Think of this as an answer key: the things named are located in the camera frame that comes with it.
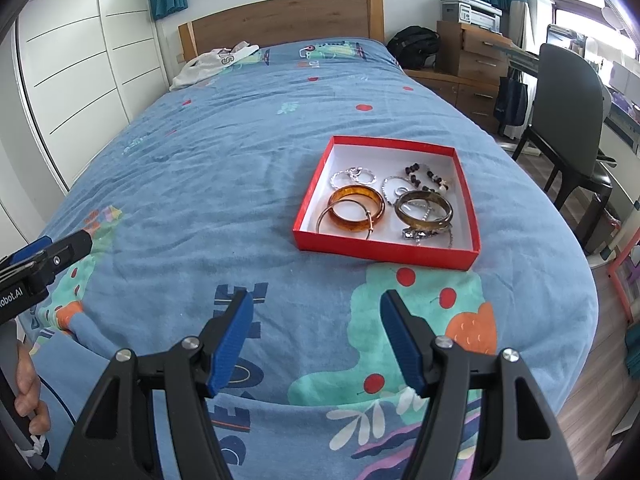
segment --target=blue bedsheet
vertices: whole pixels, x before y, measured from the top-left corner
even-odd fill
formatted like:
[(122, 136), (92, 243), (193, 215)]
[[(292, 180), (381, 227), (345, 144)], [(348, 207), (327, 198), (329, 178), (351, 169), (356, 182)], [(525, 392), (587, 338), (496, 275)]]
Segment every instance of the blue bedsheet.
[[(458, 150), (482, 241), (469, 272), (296, 249), (295, 215), (336, 134)], [(232, 383), (209, 403), (236, 479), (399, 477), (425, 403), (404, 386), (380, 323), (388, 288), (468, 348), (519, 349), (556, 411), (596, 327), (589, 267), (548, 197), (369, 40), (263, 48), (160, 98), (96, 157), (46, 234), (83, 227), (92, 254), (22, 316), (39, 373), (77, 416), (118, 348), (163, 351), (247, 288), (254, 323)], [(70, 423), (43, 396), (56, 466)], [(478, 430), (478, 396), (469, 401), (457, 479), (468, 478)], [(163, 410), (157, 402), (173, 479)]]

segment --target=human hand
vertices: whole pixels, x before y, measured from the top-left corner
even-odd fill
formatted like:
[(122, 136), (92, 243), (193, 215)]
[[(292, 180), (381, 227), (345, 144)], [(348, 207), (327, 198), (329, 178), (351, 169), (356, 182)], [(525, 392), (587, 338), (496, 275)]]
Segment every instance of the human hand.
[(29, 424), (29, 431), (33, 435), (47, 433), (51, 429), (49, 409), (40, 400), (40, 378), (33, 366), (27, 347), (18, 343), (18, 366), (15, 371), (15, 382), (18, 386), (18, 396), (15, 397), (15, 411), (18, 415), (25, 416), (29, 412), (35, 412)]

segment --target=screw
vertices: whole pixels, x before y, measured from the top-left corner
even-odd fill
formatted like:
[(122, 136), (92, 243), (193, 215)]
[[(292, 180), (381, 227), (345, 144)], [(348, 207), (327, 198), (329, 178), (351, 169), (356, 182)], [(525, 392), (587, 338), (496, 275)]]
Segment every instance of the screw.
[(520, 353), (513, 348), (505, 348), (502, 351), (502, 357), (510, 363), (514, 363), (520, 359)]
[(182, 340), (182, 348), (186, 350), (195, 350), (198, 346), (200, 346), (200, 340), (196, 336), (190, 335)]
[(116, 352), (116, 361), (124, 363), (131, 359), (131, 350), (128, 348), (123, 348), (122, 350), (118, 350)]
[(436, 336), (436, 346), (438, 348), (452, 348), (453, 341), (450, 337), (445, 335)]

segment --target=red box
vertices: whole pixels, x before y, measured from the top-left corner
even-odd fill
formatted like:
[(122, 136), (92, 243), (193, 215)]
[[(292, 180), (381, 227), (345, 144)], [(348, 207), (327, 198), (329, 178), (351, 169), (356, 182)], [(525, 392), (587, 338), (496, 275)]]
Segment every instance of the red box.
[[(451, 248), (448, 248), (447, 234), (427, 238), (421, 245), (403, 239), (401, 229), (406, 225), (388, 205), (369, 240), (364, 239), (366, 233), (340, 231), (328, 216), (324, 218), (321, 230), (329, 232), (316, 233), (318, 216), (334, 191), (329, 182), (332, 174), (362, 166), (376, 175), (376, 182), (371, 187), (380, 191), (385, 177), (405, 176), (404, 168), (416, 162), (427, 164), (449, 183), (446, 199), (454, 210)], [(432, 187), (433, 183), (424, 177), (423, 184)], [(332, 137), (306, 190), (293, 225), (293, 236), (300, 250), (443, 269), (467, 270), (480, 253), (478, 221), (456, 150), (412, 140)]]

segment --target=brown bangle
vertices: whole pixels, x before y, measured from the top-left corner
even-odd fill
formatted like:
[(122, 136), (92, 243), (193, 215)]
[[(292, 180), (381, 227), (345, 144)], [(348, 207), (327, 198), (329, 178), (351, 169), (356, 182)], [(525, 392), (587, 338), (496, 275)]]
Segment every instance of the brown bangle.
[(378, 206), (378, 211), (375, 214), (371, 214), (370, 221), (367, 219), (347, 220), (346, 218), (342, 218), (340, 215), (338, 215), (334, 211), (334, 208), (330, 208), (328, 213), (331, 217), (331, 220), (333, 220), (334, 223), (339, 227), (342, 227), (347, 231), (364, 231), (365, 229), (368, 229), (370, 227), (369, 224), (371, 224), (371, 226), (374, 226), (380, 221), (382, 215), (385, 213), (385, 200), (382, 198), (382, 195), (380, 195), (380, 193), (378, 193), (372, 187), (363, 186), (362, 184), (351, 184), (334, 191), (329, 197), (329, 202), (327, 203), (327, 205), (331, 206), (337, 203), (341, 198), (353, 195), (366, 196), (367, 198), (372, 199), (373, 202), (375, 202)]
[[(411, 200), (424, 200), (425, 202), (433, 202), (434, 204), (439, 205), (444, 210), (444, 216), (442, 218), (437, 218), (435, 220), (420, 220), (409, 216), (407, 213), (402, 211), (401, 207), (403, 204), (410, 202)], [(453, 208), (451, 204), (441, 197), (439, 194), (433, 191), (407, 191), (404, 193), (394, 205), (394, 209), (396, 211), (396, 215), (401, 219), (402, 222), (407, 224), (409, 227), (424, 231), (424, 232), (432, 232), (432, 231), (444, 231), (449, 228), (451, 225), (451, 221), (453, 220)]]
[(332, 204), (329, 204), (324, 211), (322, 211), (320, 213), (320, 216), (318, 217), (318, 221), (316, 222), (316, 233), (320, 232), (320, 224), (322, 223), (322, 219), (324, 218), (324, 215), (326, 215), (329, 211), (332, 211), (334, 209), (334, 206), (340, 202), (353, 202), (354, 204), (358, 204), (361, 208), (364, 209), (365, 214), (367, 215), (367, 219), (365, 220), (366, 222), (369, 223), (369, 225), (367, 226), (369, 232), (367, 233), (367, 237), (365, 238), (365, 240), (369, 240), (369, 237), (371, 236), (371, 233), (373, 232), (373, 222), (371, 219), (371, 212), (360, 202), (358, 202), (357, 200), (353, 200), (351, 198), (341, 198), (339, 200), (336, 200), (335, 202), (333, 202)]

